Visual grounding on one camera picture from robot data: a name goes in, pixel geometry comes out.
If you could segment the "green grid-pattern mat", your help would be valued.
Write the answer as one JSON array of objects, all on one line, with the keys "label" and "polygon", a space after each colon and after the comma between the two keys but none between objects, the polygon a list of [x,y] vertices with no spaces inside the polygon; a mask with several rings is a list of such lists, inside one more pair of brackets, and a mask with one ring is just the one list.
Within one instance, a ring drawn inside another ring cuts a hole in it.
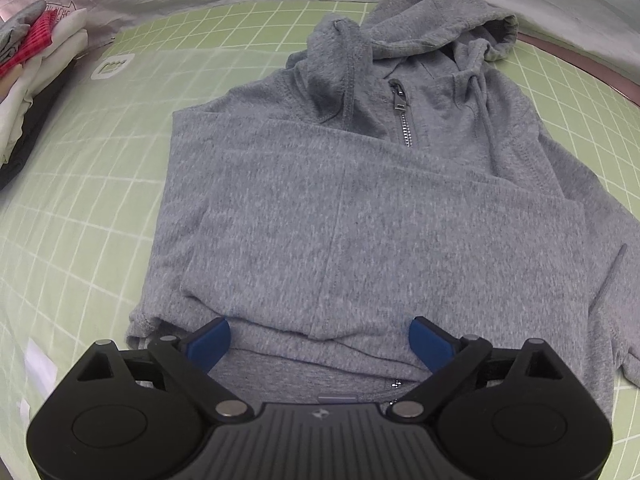
[{"label": "green grid-pattern mat", "polygon": [[124,344],[148,268],[172,114],[264,78],[329,13],[367,3],[241,3],[118,34],[81,58],[23,170],[1,193],[1,457],[35,477],[25,437],[98,339]]}]

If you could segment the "stack of folded clothes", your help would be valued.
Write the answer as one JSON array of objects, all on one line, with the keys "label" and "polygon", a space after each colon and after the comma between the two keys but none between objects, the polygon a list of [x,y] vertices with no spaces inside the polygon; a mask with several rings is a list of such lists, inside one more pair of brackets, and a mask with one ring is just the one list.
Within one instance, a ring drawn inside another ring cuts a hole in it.
[{"label": "stack of folded clothes", "polygon": [[23,170],[88,46],[87,11],[38,0],[1,23],[1,186]]}]

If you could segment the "grey zip-up hoodie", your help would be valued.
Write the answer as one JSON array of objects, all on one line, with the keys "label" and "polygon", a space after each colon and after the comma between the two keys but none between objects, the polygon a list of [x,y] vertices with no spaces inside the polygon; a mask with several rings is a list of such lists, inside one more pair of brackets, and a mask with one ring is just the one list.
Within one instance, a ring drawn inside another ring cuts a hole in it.
[{"label": "grey zip-up hoodie", "polygon": [[483,0],[382,0],[179,110],[128,344],[222,316],[214,375],[247,402],[384,402],[427,376],[421,315],[544,339],[609,411],[639,378],[639,223],[495,68],[517,33]]}]

